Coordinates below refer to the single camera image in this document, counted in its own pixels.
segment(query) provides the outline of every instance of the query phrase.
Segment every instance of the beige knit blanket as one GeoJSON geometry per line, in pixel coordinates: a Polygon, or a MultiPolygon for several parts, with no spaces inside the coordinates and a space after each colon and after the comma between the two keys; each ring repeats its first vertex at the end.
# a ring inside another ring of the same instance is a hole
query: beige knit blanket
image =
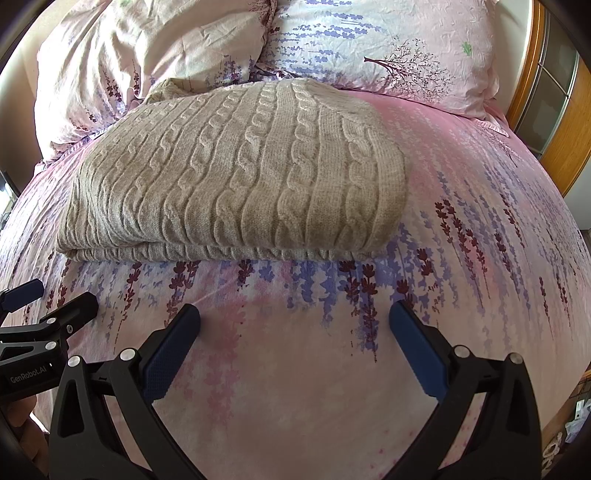
{"type": "Polygon", "coordinates": [[[163,84],[96,143],[58,251],[140,261],[383,251],[406,181],[370,104],[309,79],[187,95],[163,84]]]}

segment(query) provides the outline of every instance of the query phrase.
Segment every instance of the floral pillowcase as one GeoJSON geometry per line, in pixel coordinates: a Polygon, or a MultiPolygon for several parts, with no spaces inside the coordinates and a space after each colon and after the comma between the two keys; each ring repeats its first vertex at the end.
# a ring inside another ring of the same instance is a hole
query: floral pillowcase
{"type": "Polygon", "coordinates": [[[256,66],[487,118],[498,0],[279,0],[256,66]]]}
{"type": "Polygon", "coordinates": [[[277,0],[80,0],[40,48],[37,139],[47,164],[176,78],[247,82],[277,0]]]}

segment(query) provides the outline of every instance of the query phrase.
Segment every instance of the pink bedding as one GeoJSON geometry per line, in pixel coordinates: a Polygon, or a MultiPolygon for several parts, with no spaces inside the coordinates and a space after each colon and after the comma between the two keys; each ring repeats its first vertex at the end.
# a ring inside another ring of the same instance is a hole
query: pink bedding
{"type": "MultiPolygon", "coordinates": [[[[90,290],[99,315],[70,344],[97,361],[139,346],[195,304],[202,334],[155,407],[211,479],[377,479],[391,468],[435,405],[389,331],[399,299],[477,355],[522,353],[545,425],[591,359],[590,258],[558,191],[513,134],[352,95],[378,108],[409,159],[408,203],[386,258],[67,260],[53,249],[57,223],[93,140],[38,173],[2,231],[0,286],[34,277],[46,285],[7,325],[36,322],[90,290]]],[[[51,394],[40,396],[46,424],[51,405],[51,394]]]]}

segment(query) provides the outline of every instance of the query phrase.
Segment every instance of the black clamp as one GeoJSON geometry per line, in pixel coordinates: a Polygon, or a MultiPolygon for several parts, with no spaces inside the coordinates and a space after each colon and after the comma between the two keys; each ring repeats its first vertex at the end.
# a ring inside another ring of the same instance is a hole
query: black clamp
{"type": "Polygon", "coordinates": [[[37,278],[10,290],[7,288],[0,291],[0,326],[9,313],[40,299],[43,293],[43,283],[37,278]]]}
{"type": "Polygon", "coordinates": [[[106,362],[68,360],[51,422],[52,480],[204,480],[151,406],[166,394],[200,327],[199,311],[186,304],[137,350],[106,362]],[[151,471],[129,460],[105,395],[117,399],[151,471]]]}
{"type": "Polygon", "coordinates": [[[86,292],[39,323],[1,327],[0,403],[58,386],[68,359],[68,338],[95,318],[98,308],[96,297],[86,292]]]}
{"type": "Polygon", "coordinates": [[[403,302],[391,307],[389,323],[424,392],[439,405],[384,480],[539,480],[540,419],[523,357],[490,360],[463,345],[452,348],[403,302]],[[466,449],[439,469],[477,393],[486,397],[466,449]]]}
{"type": "MultiPolygon", "coordinates": [[[[0,325],[9,312],[43,296],[40,280],[0,293],[0,325]]],[[[96,317],[98,302],[83,293],[34,325],[0,327],[0,406],[59,385],[67,362],[67,339],[96,317]]],[[[0,469],[7,478],[45,477],[19,445],[22,429],[10,427],[0,414],[0,469]]]]}

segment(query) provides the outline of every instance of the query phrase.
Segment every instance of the green leaf print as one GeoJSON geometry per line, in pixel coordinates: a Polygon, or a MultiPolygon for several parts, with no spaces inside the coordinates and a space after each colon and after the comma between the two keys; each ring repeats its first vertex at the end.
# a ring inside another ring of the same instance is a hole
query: green leaf print
{"type": "Polygon", "coordinates": [[[462,48],[464,49],[464,53],[469,57],[472,57],[472,45],[470,45],[467,41],[462,44],[462,48]]]}

